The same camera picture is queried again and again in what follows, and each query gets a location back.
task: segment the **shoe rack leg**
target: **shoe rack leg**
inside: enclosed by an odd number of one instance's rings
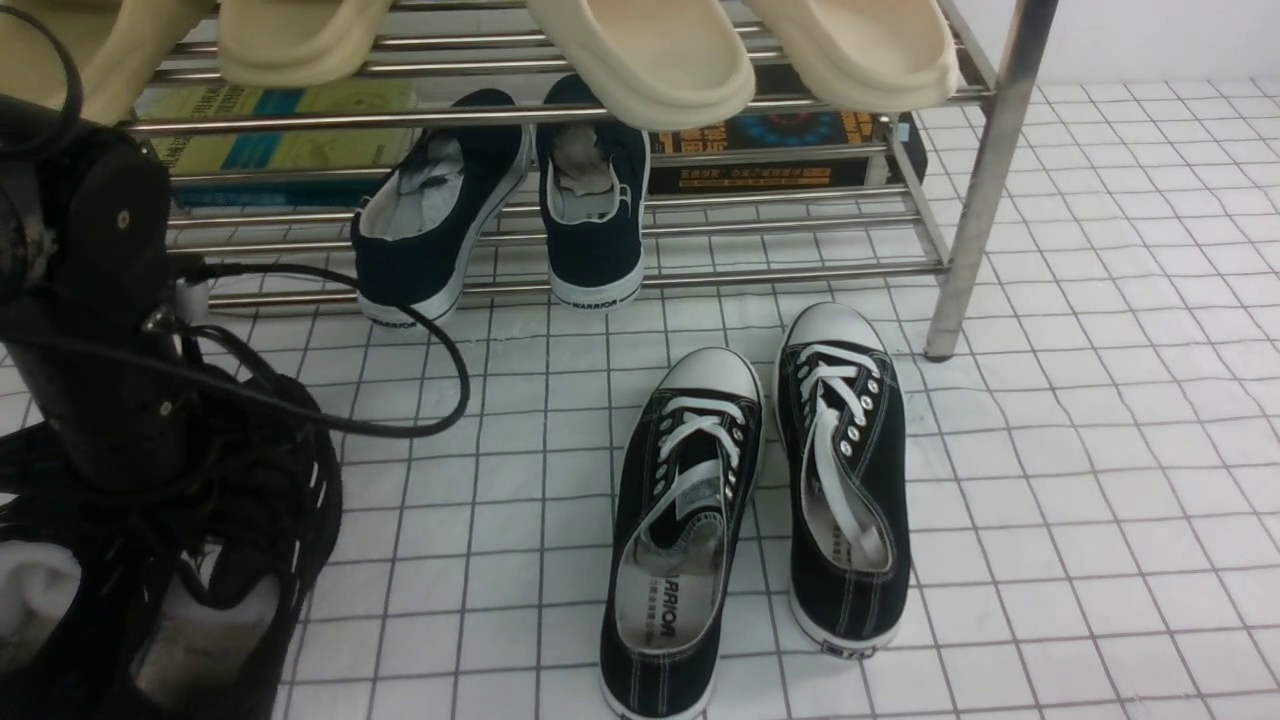
[[[943,361],[955,355],[1056,12],[1057,0],[1018,0],[1014,9],[1000,81],[995,96],[983,106],[987,126],[951,246],[950,269],[929,325],[924,348],[929,360]]]

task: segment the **white shoelace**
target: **white shoelace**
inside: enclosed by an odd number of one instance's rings
[[[728,482],[730,487],[726,488],[728,497],[732,498],[732,493],[736,489],[736,471],[739,461],[741,460],[741,450],[739,450],[737,443],[742,441],[741,432],[730,432],[726,428],[718,415],[728,415],[739,424],[745,424],[746,419],[742,411],[732,402],[726,402],[722,400],[704,400],[699,397],[676,397],[668,402],[663,410],[663,415],[671,415],[677,411],[684,411],[680,416],[678,425],[673,418],[667,418],[658,425],[659,432],[667,433],[659,441],[658,446],[658,469],[657,469],[657,483],[653,487],[653,495],[658,496],[666,492],[666,497],[658,502],[649,515],[645,516],[641,527],[648,527],[650,523],[658,519],[673,502],[676,502],[685,491],[698,486],[701,482],[716,479],[719,477],[722,470],[721,462],[718,460],[708,460],[699,462],[692,468],[685,468],[672,482],[667,475],[671,473],[671,466],[667,460],[676,447],[689,439],[695,433],[707,433],[714,437],[721,448],[724,451],[728,459]],[[714,413],[716,415],[704,415],[701,413]]]
[[[826,365],[818,360],[817,368],[809,372],[803,366],[800,378],[800,395],[804,402],[813,402],[813,414],[805,415],[805,421],[810,424],[809,434],[805,439],[805,456],[814,455],[814,466],[818,474],[818,483],[823,497],[831,509],[831,515],[836,520],[845,539],[865,553],[863,560],[873,565],[882,565],[887,561],[887,551],[876,528],[863,528],[854,512],[852,506],[865,506],[855,489],[844,480],[840,466],[836,462],[836,448],[849,456],[852,455],[852,443],[861,439],[861,428],[867,427],[867,413],[874,407],[869,396],[858,397],[854,393],[852,383],[864,372],[870,373],[868,388],[873,392],[881,382],[879,368],[876,363],[861,354],[831,347],[827,345],[810,345],[800,352],[797,364],[804,364],[813,355],[827,356],[835,360],[849,363],[847,365]],[[837,437],[840,430],[840,410],[827,404],[822,388],[832,389],[849,407],[854,418],[847,437]]]

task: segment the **box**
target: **box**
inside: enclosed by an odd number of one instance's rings
[[[232,85],[161,91],[145,118],[244,118],[302,113],[371,113],[413,108],[406,82],[351,79],[307,90],[264,90]],[[152,141],[160,161],[178,176],[234,170],[310,170],[396,164],[413,131],[300,131],[200,135]],[[180,208],[209,205],[355,208],[376,190],[376,179],[259,182],[175,187]]]
[[[760,94],[803,92],[799,76],[788,67],[756,68]],[[902,114],[899,138],[918,179],[924,178],[928,156],[910,113]],[[801,113],[791,115],[740,115],[695,131],[652,136],[654,156],[678,158],[732,150],[861,145],[872,141],[872,117],[865,113]],[[856,187],[867,182],[867,158],[797,160],[754,164],[705,163],[684,168],[653,168],[653,195],[724,193],[764,190],[815,190]],[[902,182],[897,163],[890,159],[890,182]]]

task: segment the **white toe cap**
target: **white toe cap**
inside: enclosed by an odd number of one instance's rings
[[[686,355],[667,373],[659,389],[713,389],[760,401],[755,369],[724,347],[704,347]]]
[[[876,328],[867,318],[838,302],[819,302],[806,307],[791,323],[786,345],[844,341],[886,352]]]

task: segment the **black cable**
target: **black cable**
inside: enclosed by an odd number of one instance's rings
[[[31,13],[9,5],[0,5],[0,14],[13,15],[45,36],[45,40],[54,46],[54,53],[58,54],[58,60],[63,64],[63,74],[67,76],[67,97],[58,114],[58,124],[26,145],[18,147],[0,145],[0,160],[42,158],[65,143],[76,131],[76,126],[79,124],[81,111],[84,108],[84,85],[81,82],[79,70],[76,69],[76,60],[72,58],[70,50],[63,45],[63,41],[58,40],[49,26]]]
[[[291,264],[242,265],[242,264],[228,263],[225,265],[206,265],[200,269],[188,272],[187,277],[192,279],[209,279],[215,277],[236,277],[251,273],[302,274],[302,275],[311,275],[316,278],[333,281],[348,287],[357,287],[358,284],[355,281],[355,278],[347,277],[334,270],[311,268],[307,265],[291,265]],[[340,418],[338,415],[329,415],[326,413],[316,413],[307,407],[301,407],[298,405],[285,402],[278,397],[255,392],[252,389],[246,388],[242,384],[229,383],[218,379],[198,369],[187,368],[184,365],[174,365],[172,363],[166,363],[164,360],[155,360],[152,357],[147,357],[146,355],[141,355],[137,352],[115,350],[92,342],[84,342],[84,341],[69,340],[54,336],[22,337],[13,334],[10,331],[0,332],[0,341],[5,343],[24,345],[28,347],[37,347],[42,350],[76,352],[79,355],[88,355],[93,357],[100,357],[102,360],[111,360],[115,363],[132,365],[134,368],[152,370],[155,373],[182,380],[189,386],[198,387],[205,392],[220,395],[223,397],[237,400],[247,405],[255,405],[262,410],[275,413],[279,415],[287,415],[300,420],[315,423],[316,425],[330,430],[338,430],[342,433],[351,433],[366,437],[389,438],[389,439],[416,439],[416,438],[431,437],[449,429],[466,414],[467,404],[470,404],[471,401],[471,377],[467,373],[466,361],[462,359],[462,352],[458,350],[457,343],[454,343],[453,338],[445,334],[444,331],[439,328],[439,325],[426,319],[426,316],[424,316],[421,313],[419,313],[412,307],[396,306],[396,309],[408,315],[411,320],[426,328],[428,332],[430,332],[436,340],[440,341],[440,345],[449,354],[449,357],[453,360],[454,369],[458,373],[458,384],[460,384],[458,402],[448,415],[434,423],[426,423],[421,425],[407,425],[407,427],[384,425],[379,423],[352,420],[349,418]],[[255,369],[261,370],[261,368],[259,368],[259,364],[265,363],[261,359],[261,356],[259,356],[257,352],[253,351],[253,348],[248,347],[248,345],[244,343],[244,341],[236,337],[225,328],[216,328],[212,325],[200,325],[196,328],[189,328],[186,325],[179,325],[174,328],[174,332],[177,332],[180,337],[188,337],[188,338],[204,337],[219,345],[227,342],[227,345],[223,346],[227,347],[227,350],[232,352],[233,356],[244,363],[244,365],[250,369],[250,372],[253,372]],[[270,378],[274,374],[275,372],[270,370],[270,374],[268,374],[262,379],[270,383]]]

